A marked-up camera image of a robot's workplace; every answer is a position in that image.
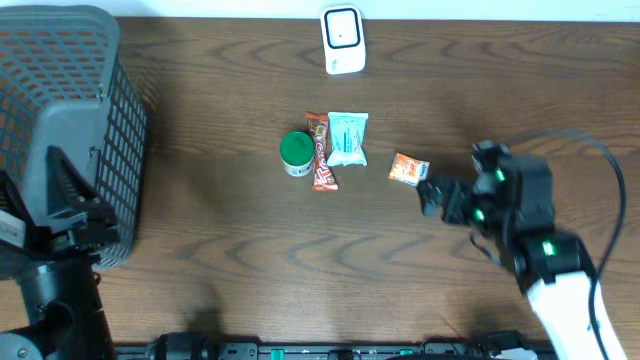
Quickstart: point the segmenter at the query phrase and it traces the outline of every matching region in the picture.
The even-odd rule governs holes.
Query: white device
[[[360,10],[353,5],[332,6],[322,12],[320,23],[327,73],[346,74],[364,69],[367,53]]]
[[[538,315],[560,360],[602,359],[589,321],[591,280],[584,271],[556,275],[553,284],[538,280],[528,291],[531,309]],[[596,319],[609,360],[626,360],[607,315],[600,284],[596,287]]]

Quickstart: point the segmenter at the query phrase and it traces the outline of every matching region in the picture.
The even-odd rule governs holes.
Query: green led indicator
[[[498,181],[500,182],[503,182],[506,179],[504,173],[500,169],[496,170],[496,178],[498,178]]]
[[[480,209],[476,209],[476,211],[473,213],[473,216],[478,221],[484,221],[484,213]]]
[[[542,243],[542,250],[544,250],[544,254],[547,256],[553,256],[556,254],[556,248],[549,241],[545,241]]]

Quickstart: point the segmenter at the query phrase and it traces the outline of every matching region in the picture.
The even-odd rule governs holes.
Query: snack package
[[[367,158],[362,151],[364,129],[367,125],[367,113],[329,113],[331,130],[331,156],[327,165],[367,166]]]
[[[327,133],[329,130],[329,117],[327,115],[316,115],[307,113],[307,123],[309,124],[309,134],[313,139],[314,160],[313,160],[313,190],[315,191],[337,191],[338,183],[333,176],[331,169],[327,166]]]
[[[427,171],[429,171],[428,161],[416,160],[397,153],[393,159],[389,179],[417,186],[420,181],[427,178]]]

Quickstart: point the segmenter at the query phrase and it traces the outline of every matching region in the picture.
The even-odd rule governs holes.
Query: wooden table
[[[397,151],[457,174],[475,141],[561,127],[604,141],[626,175],[603,289],[640,357],[637,24],[367,21],[365,70],[330,77],[318,21],[119,22],[153,124],[138,245],[100,285],[115,341],[187,329],[272,342],[544,338],[513,277],[387,174]],[[306,111],[340,110],[370,114],[369,166],[335,168],[340,191],[314,193],[311,177],[283,171],[279,141],[306,129]],[[618,204],[604,158],[548,139],[515,150],[548,157],[558,224],[597,262]],[[24,325],[17,287],[0,286],[0,326]]]

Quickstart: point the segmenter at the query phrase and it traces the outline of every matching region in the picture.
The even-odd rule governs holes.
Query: can
[[[313,168],[313,141],[303,132],[290,132],[280,143],[284,171],[295,177],[305,176]]]

